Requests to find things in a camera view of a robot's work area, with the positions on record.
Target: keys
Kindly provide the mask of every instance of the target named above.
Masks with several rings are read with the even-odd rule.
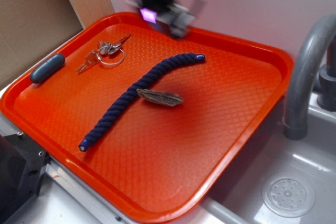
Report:
[[[78,74],[83,73],[85,70],[89,69],[90,67],[96,65],[101,61],[101,58],[98,55],[98,51],[91,51],[88,55],[85,56],[84,64],[81,65],[76,72]]]
[[[99,52],[101,55],[112,55],[115,52],[117,52],[118,50],[120,50],[122,44],[129,38],[131,37],[131,34],[126,35],[125,37],[123,37],[122,39],[118,40],[116,43],[109,43],[107,42],[103,42],[100,41],[98,42],[98,48],[99,48]]]
[[[101,62],[105,65],[109,65],[109,66],[119,65],[125,58],[125,52],[123,50],[121,50],[121,46],[130,36],[131,36],[130,34],[126,35],[125,37],[118,40],[114,44],[111,44],[109,42],[100,41],[98,43],[98,48],[99,49],[98,50],[93,50],[88,55],[86,55],[84,64],[81,65],[76,70],[76,72],[78,72],[78,74],[83,73],[85,70],[89,69],[90,67],[96,65],[99,62]],[[102,55],[102,56],[106,55],[106,54],[111,55],[111,54],[113,54],[113,53],[115,53],[119,50],[123,53],[123,58],[118,62],[107,63],[107,62],[104,62],[100,57],[100,55]]]

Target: orange tray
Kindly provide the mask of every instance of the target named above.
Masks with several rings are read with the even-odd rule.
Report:
[[[122,64],[77,75],[98,41],[127,34]],[[279,49],[197,28],[173,40],[132,13],[99,20],[56,52],[65,66],[42,84],[31,83],[31,71],[22,75],[0,110],[111,204],[145,223],[173,220],[202,200],[284,94],[293,65]],[[78,150],[132,83],[184,52],[205,54],[206,62],[173,70],[151,87],[179,94],[182,104],[138,99],[95,146]]]

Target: metal key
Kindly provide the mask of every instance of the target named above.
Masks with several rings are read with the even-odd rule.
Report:
[[[101,55],[112,55],[115,52],[117,52],[118,50],[120,50],[122,44],[129,38],[131,37],[131,34],[126,35],[125,37],[123,37],[122,39],[118,40],[116,43],[109,43],[107,42],[103,42],[100,41],[98,42],[98,51],[100,52]]]
[[[84,64],[81,65],[76,72],[78,74],[83,73],[85,70],[89,69],[90,67],[96,65],[101,61],[101,58],[98,55],[98,51],[93,50],[88,55],[85,56]]]

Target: white wall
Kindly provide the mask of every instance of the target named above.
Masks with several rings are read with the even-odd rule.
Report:
[[[190,7],[192,0],[180,3]],[[111,0],[116,12],[130,11]],[[278,47],[294,58],[312,25],[336,13],[336,0],[208,0],[193,26]]]

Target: cardboard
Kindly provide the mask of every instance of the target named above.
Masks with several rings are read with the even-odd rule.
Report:
[[[69,0],[0,0],[0,89],[81,30]]]

